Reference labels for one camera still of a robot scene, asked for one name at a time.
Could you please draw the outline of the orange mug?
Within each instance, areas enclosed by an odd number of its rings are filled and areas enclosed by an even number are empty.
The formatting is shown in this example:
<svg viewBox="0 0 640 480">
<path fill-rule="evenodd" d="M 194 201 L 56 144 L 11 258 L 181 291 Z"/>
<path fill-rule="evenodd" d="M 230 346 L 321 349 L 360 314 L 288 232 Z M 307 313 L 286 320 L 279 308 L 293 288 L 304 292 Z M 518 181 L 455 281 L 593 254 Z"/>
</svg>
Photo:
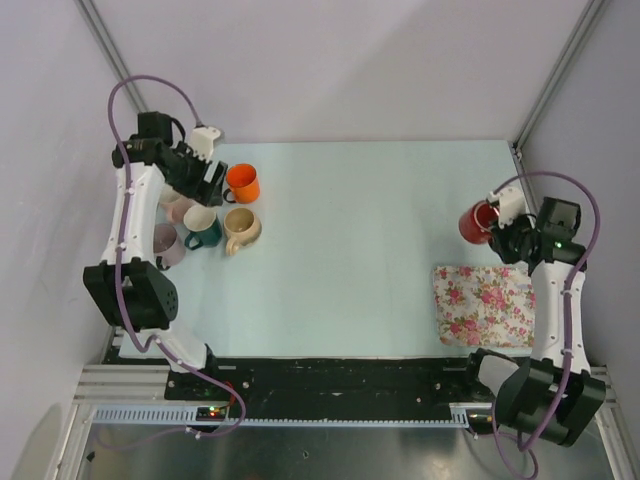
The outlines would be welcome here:
<svg viewBox="0 0 640 480">
<path fill-rule="evenodd" d="M 257 170 L 250 164 L 232 166 L 227 172 L 226 183 L 228 188 L 223 193 L 223 199 L 227 203 L 249 204 L 260 196 Z"/>
</svg>

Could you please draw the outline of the red round object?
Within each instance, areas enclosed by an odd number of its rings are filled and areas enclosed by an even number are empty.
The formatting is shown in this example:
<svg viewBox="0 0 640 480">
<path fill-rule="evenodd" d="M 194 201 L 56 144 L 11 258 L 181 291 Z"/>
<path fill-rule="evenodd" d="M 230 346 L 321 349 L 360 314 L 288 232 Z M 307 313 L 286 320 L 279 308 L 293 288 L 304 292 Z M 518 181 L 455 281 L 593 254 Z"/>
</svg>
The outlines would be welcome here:
<svg viewBox="0 0 640 480">
<path fill-rule="evenodd" d="M 492 236 L 491 228 L 497 220 L 495 209 L 487 201 L 480 201 L 461 215 L 459 233 L 470 244 L 487 244 Z"/>
</svg>

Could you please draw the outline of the pink mug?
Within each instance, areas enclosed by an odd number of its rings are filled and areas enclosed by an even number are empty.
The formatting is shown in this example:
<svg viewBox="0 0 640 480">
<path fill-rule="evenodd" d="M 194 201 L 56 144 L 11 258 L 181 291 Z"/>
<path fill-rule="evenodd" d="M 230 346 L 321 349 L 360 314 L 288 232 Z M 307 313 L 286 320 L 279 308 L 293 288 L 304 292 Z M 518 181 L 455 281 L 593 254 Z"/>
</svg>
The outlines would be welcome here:
<svg viewBox="0 0 640 480">
<path fill-rule="evenodd" d="M 169 185 L 165 185 L 159 197 L 159 206 L 164 210 L 171 224 L 181 224 L 187 211 L 195 201 L 181 195 Z"/>
</svg>

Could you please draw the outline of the dark green mug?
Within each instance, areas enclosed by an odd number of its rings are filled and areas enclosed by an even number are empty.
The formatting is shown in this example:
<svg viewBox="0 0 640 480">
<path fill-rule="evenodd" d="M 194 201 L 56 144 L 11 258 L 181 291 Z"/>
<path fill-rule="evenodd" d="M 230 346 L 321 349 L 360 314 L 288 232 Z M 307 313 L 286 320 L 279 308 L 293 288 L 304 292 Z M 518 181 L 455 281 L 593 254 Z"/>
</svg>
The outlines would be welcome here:
<svg viewBox="0 0 640 480">
<path fill-rule="evenodd" d="M 190 251 L 216 247 L 222 239 L 222 226 L 216 208 L 195 204 L 185 213 L 183 224 L 188 230 L 184 245 Z"/>
</svg>

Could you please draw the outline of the cream mug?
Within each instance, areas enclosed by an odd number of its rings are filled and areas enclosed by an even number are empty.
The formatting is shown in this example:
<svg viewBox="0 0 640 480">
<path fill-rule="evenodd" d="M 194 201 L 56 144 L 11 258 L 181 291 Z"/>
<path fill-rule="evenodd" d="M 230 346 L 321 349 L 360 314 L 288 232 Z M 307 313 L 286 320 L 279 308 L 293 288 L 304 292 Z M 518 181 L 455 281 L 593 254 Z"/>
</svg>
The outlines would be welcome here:
<svg viewBox="0 0 640 480">
<path fill-rule="evenodd" d="M 262 233 L 259 217 L 250 209 L 238 207 L 224 217 L 224 232 L 227 237 L 225 253 L 235 255 L 239 250 L 253 245 Z"/>
</svg>

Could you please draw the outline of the purple mug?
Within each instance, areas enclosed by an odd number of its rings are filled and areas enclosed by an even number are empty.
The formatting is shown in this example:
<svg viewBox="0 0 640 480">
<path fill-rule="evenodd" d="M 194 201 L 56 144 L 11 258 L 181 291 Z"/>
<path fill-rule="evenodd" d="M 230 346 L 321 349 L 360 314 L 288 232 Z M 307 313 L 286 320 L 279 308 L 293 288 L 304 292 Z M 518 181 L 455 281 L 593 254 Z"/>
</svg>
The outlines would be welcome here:
<svg viewBox="0 0 640 480">
<path fill-rule="evenodd" d="M 154 228 L 153 253 L 156 267 L 167 271 L 182 262 L 186 248 L 177 230 L 170 224 L 157 224 Z"/>
</svg>

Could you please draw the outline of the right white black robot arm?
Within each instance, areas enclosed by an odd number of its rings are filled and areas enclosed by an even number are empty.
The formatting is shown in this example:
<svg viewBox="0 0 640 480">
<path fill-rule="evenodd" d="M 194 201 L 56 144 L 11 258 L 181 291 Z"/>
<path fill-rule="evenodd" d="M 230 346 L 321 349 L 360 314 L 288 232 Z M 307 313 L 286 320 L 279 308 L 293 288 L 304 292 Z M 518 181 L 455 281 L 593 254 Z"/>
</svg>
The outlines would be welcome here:
<svg viewBox="0 0 640 480">
<path fill-rule="evenodd" d="M 529 214 L 518 189 L 488 194 L 459 221 L 468 242 L 488 244 L 507 265 L 526 265 L 536 303 L 529 358 L 480 348 L 468 358 L 463 391 L 476 401 L 493 394 L 498 424 L 563 447 L 576 442 L 606 397 L 582 338 L 588 249 L 574 240 L 580 223 L 580 205 L 557 198 Z"/>
</svg>

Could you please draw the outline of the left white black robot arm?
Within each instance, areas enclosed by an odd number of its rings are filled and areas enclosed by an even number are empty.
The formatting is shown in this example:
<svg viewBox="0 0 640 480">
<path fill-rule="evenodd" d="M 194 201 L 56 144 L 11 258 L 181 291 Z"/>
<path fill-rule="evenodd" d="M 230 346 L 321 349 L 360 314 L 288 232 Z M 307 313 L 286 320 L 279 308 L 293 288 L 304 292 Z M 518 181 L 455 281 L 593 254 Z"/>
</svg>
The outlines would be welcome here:
<svg viewBox="0 0 640 480">
<path fill-rule="evenodd" d="M 207 365 L 210 349 L 178 319 L 175 285 L 153 251 L 156 212 L 165 187 L 203 207 L 222 204 L 228 166 L 213 158 L 223 133 L 197 125 L 187 138 L 173 139 L 174 118 L 159 112 L 138 117 L 138 130 L 116 141 L 116 204 L 100 261 L 85 267 L 83 283 L 106 322 L 124 329 L 142 353 L 157 347 L 172 370 L 187 376 L 201 399 L 221 389 L 220 372 Z"/>
</svg>

